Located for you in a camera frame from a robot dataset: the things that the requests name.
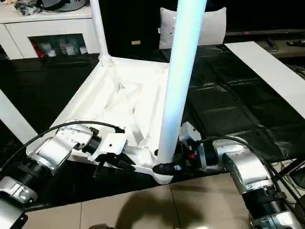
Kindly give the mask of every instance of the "white pole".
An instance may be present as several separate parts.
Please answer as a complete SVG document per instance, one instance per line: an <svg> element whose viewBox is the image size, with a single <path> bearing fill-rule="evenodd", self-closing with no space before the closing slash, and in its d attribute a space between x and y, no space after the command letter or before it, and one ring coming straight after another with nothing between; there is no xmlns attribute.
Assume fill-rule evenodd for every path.
<svg viewBox="0 0 305 229"><path fill-rule="evenodd" d="M158 164L173 161L206 1L178 1L159 141Z"/></svg>
<svg viewBox="0 0 305 229"><path fill-rule="evenodd" d="M100 47L99 59L103 66L108 66L111 63L111 56L108 53L99 0L90 0L90 4L95 34Z"/></svg>

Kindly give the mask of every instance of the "white cabinet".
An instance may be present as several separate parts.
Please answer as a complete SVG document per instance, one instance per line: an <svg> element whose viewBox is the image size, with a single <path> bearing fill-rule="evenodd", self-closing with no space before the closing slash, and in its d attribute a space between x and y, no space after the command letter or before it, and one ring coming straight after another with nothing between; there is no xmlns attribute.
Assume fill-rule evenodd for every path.
<svg viewBox="0 0 305 229"><path fill-rule="evenodd" d="M32 42L40 47L39 43L59 40L58 35L81 40L79 47L85 46L88 53L99 52L90 6L71 12L22 16L13 4L0 4L0 45L10 59L37 58Z"/></svg>
<svg viewBox="0 0 305 229"><path fill-rule="evenodd" d="M23 58L4 24L0 24L0 45L9 59L14 60Z"/></svg>
<svg viewBox="0 0 305 229"><path fill-rule="evenodd" d="M38 57L31 37L62 34L82 34L88 53L99 52L92 19L31 21L6 24L11 37L24 58Z"/></svg>

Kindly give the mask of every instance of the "black table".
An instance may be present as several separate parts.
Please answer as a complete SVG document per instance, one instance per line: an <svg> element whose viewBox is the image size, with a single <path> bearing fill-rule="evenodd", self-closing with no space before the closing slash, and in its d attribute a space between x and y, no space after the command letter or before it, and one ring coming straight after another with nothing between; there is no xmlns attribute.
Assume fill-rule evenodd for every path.
<svg viewBox="0 0 305 229"><path fill-rule="evenodd" d="M127 58L169 62L170 50L130 53ZM48 128L98 62L97 55L46 60L0 61L0 89L33 128ZM269 162L303 153L304 119L225 46L198 47L183 122L203 135L243 137ZM0 162L21 143L0 123ZM67 162L36 207L52 207L154 187L145 174L106 168L99 181L95 166Z"/></svg>

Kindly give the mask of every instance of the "television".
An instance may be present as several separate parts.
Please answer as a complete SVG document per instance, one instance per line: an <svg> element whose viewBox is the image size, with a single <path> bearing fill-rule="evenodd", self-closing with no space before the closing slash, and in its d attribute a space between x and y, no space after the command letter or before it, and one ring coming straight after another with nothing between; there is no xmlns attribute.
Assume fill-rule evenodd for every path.
<svg viewBox="0 0 305 229"><path fill-rule="evenodd" d="M226 35L252 35L305 31L304 0L209 0L227 8Z"/></svg>

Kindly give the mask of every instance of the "white pillow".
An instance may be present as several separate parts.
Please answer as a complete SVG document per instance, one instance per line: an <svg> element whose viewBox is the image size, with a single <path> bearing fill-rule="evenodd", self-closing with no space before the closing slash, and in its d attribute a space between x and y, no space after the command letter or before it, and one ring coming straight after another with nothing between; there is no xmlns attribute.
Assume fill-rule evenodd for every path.
<svg viewBox="0 0 305 229"><path fill-rule="evenodd" d="M173 44L177 12L160 8L161 36L159 49L169 49ZM224 41L226 30L226 7L206 12L203 16L198 45L221 44Z"/></svg>

